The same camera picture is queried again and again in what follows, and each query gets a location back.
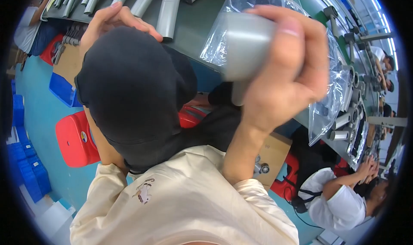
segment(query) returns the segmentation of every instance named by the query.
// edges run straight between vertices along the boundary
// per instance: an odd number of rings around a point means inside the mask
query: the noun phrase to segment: clear plastic bag
[[[301,7],[299,0],[225,0],[222,12],[237,13],[254,5],[270,4],[282,6],[309,16]],[[223,17],[218,17],[209,32],[200,58],[217,66],[225,66],[227,59],[226,29]],[[320,102],[309,105],[308,137],[310,144],[316,143],[332,126],[343,103],[343,96],[349,84],[349,71],[343,70],[339,62],[338,44],[330,30],[329,38],[330,83],[327,86],[327,96]]]

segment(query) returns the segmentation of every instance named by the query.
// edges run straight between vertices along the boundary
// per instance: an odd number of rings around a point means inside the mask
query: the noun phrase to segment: cardboard box
[[[259,156],[261,157],[260,163],[267,163],[270,167],[270,172],[260,174],[256,179],[262,183],[266,191],[270,190],[271,185],[280,172],[291,144],[292,141],[290,139],[276,133],[271,133],[271,135],[265,139],[259,152]]]

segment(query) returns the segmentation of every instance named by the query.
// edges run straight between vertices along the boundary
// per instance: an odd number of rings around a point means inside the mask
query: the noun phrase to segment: hand
[[[247,12],[278,23],[266,64],[245,94],[242,117],[268,134],[325,96],[328,39],[320,22],[290,9],[257,5]]]
[[[122,2],[116,2],[107,8],[96,11],[95,16],[90,21],[87,30],[80,40],[79,53],[81,60],[83,60],[86,52],[101,35],[118,26],[135,27],[142,32],[148,32],[159,42],[163,39],[152,25],[132,15],[128,7],[122,7]]]
[[[372,155],[365,156],[364,161],[357,168],[356,174],[359,175],[360,180],[363,180],[367,176],[374,174],[375,167],[374,157]]]

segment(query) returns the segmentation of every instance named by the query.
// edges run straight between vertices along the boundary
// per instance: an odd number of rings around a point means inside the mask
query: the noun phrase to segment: black hair
[[[385,58],[389,59],[389,64],[391,66],[391,69],[395,70],[395,68],[396,68],[395,59],[392,56],[388,55],[384,50],[383,50],[383,52],[385,53]]]
[[[388,88],[388,90],[390,91],[390,92],[393,92],[394,90],[395,90],[395,85],[393,84],[393,81],[391,81],[391,80],[389,80],[390,81],[390,87]]]

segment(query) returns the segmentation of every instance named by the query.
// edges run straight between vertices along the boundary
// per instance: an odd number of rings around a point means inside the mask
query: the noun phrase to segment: finger
[[[321,100],[327,92],[329,75],[328,39],[325,26],[296,11],[277,6],[257,5],[254,9],[249,9],[246,12],[276,22],[280,22],[286,17],[294,17],[301,23],[306,41],[305,64],[297,81],[312,91],[313,100]]]

